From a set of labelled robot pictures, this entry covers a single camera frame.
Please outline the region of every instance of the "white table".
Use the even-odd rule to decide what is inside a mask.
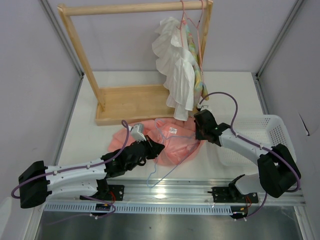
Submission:
[[[94,72],[99,87],[116,87],[128,85],[162,84],[165,76],[157,71],[101,71]],[[239,115],[262,115],[254,80],[250,72],[204,72],[208,92],[227,92],[233,95],[239,105]],[[87,77],[83,83],[73,111],[69,129],[59,159],[59,165],[85,163],[100,158],[107,153],[113,134],[122,126],[97,126],[95,115],[97,100],[90,87]],[[224,95],[214,95],[207,101],[213,115],[230,116],[235,111],[234,102]],[[157,166],[152,179],[160,179],[172,166]],[[137,166],[118,179],[145,180],[154,171],[154,161],[149,160],[145,166]],[[234,179],[241,174],[257,173],[255,166],[230,167],[224,166],[217,159],[216,146],[206,142],[196,158],[183,162],[168,177],[171,180],[222,180]]]

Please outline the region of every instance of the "wooden rod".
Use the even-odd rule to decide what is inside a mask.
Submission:
[[[212,6],[213,0],[203,0],[203,7]],[[185,10],[202,9],[201,1],[184,2]],[[121,4],[121,5],[97,5],[97,6],[77,6],[65,7],[65,16],[83,15],[102,15],[102,14],[127,14],[127,13],[147,13],[147,12],[166,12],[183,10],[182,3],[176,2],[155,2],[140,4]]]
[[[98,87],[97,81],[95,79],[95,76],[92,72],[92,69],[90,67],[89,61],[87,59],[87,56],[85,54],[84,48],[80,42],[80,38],[78,36],[78,33],[75,29],[75,26],[69,16],[65,15],[66,5],[59,4],[58,5],[58,12],[62,19],[62,22],[65,26],[65,29],[69,35],[69,38],[72,42],[72,45],[74,47],[74,50],[81,62],[81,65],[83,67],[83,70],[89,80],[89,83],[91,85],[91,88],[94,92],[94,95],[96,99],[98,100],[99,105],[101,106],[102,110],[105,110],[105,99],[101,92],[101,90]]]
[[[199,52],[198,52],[198,63],[200,63],[200,53],[202,57],[202,62],[204,61],[213,4],[214,3],[212,1],[208,1],[207,8],[204,11],[203,23],[202,23],[202,34],[201,34],[201,40],[200,40],[201,50],[199,49]]]

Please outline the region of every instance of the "clothing tag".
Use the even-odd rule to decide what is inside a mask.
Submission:
[[[171,134],[177,134],[178,129],[174,128],[174,127],[170,127],[169,129],[169,133]]]

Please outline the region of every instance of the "white plastic basket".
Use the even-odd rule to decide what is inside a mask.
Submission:
[[[216,121],[218,124],[222,122],[230,124],[231,119],[232,116],[217,116]],[[260,143],[267,143],[272,146],[278,144],[285,145],[289,149],[293,160],[296,162],[297,158],[294,146],[289,137],[288,130],[279,116],[237,116],[233,128],[237,133],[246,135]],[[216,146],[216,152],[219,161],[225,166],[254,166],[254,163],[247,158],[225,147]]]

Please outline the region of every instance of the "clothes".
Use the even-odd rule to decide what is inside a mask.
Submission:
[[[156,69],[166,75],[163,84],[169,90],[166,105],[175,108],[175,119],[186,121],[189,111],[192,111],[195,105],[193,65],[196,64],[196,60],[188,50],[184,26],[181,27],[182,34],[178,27],[180,21],[173,17],[162,20],[160,27],[155,31],[160,36],[152,43],[152,50],[159,57],[156,60]]]
[[[194,118],[187,121],[180,121],[174,118],[158,118],[156,120],[146,120],[141,122],[144,125],[143,134],[148,135],[153,141],[164,144],[165,148],[157,158],[157,164],[169,166],[177,165],[185,156],[192,153],[183,162],[195,158],[204,141],[195,139],[196,126]],[[113,135],[113,139],[108,147],[109,152],[121,148],[125,142],[126,130],[121,129]],[[129,136],[127,146],[135,140]]]
[[[198,55],[196,51],[196,45],[192,37],[192,34],[190,32],[189,26],[185,20],[183,20],[182,23],[185,27],[186,39],[188,42],[188,49],[196,61],[196,63],[193,65],[194,76],[195,76],[194,91],[193,91],[193,106],[196,107],[200,101],[200,97],[201,96],[205,97],[206,95],[208,95],[208,90],[202,78],[201,70],[198,64]]]

